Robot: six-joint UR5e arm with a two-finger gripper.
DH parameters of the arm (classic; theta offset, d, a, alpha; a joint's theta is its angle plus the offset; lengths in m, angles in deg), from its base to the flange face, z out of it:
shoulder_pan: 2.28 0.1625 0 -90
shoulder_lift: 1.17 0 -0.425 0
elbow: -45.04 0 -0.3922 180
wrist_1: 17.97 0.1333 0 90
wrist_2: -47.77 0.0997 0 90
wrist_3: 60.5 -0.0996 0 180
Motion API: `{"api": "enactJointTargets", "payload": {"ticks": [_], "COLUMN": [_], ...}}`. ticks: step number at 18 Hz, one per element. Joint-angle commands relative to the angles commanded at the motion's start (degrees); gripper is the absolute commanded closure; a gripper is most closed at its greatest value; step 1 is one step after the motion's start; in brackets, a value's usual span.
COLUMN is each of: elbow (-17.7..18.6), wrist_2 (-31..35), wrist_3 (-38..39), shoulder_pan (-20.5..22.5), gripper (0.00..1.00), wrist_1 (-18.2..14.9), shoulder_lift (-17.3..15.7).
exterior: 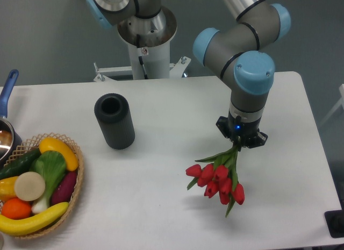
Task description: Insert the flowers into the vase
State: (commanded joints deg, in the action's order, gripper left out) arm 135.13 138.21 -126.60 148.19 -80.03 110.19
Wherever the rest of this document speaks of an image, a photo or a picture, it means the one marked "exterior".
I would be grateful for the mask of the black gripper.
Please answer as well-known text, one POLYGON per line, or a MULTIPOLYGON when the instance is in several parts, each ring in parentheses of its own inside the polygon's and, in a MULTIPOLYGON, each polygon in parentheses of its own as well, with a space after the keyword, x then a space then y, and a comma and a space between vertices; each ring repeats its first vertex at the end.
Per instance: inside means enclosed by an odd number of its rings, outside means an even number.
POLYGON ((220 116, 216 126, 225 138, 235 141, 240 137, 243 147, 256 148, 264 146, 268 140, 267 134, 258 131, 259 123, 259 119, 254 122, 244 122, 242 116, 234 118, 229 114, 228 117, 220 116))

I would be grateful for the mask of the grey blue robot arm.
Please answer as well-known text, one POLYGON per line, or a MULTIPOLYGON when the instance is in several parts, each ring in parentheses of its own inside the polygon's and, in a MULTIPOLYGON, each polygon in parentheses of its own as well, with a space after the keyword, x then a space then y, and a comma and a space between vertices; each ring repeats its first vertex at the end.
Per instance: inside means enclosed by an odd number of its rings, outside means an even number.
MULTIPOLYGON (((227 117, 216 123, 223 136, 247 148, 263 146, 263 109, 274 81, 275 64, 261 48, 285 36, 288 10, 266 0, 224 0, 236 25, 227 32, 204 29, 192 47, 195 58, 231 89, 227 117)), ((174 14, 161 0, 86 0, 103 28, 116 27, 130 54, 136 80, 170 76, 170 41, 177 31, 174 14)))

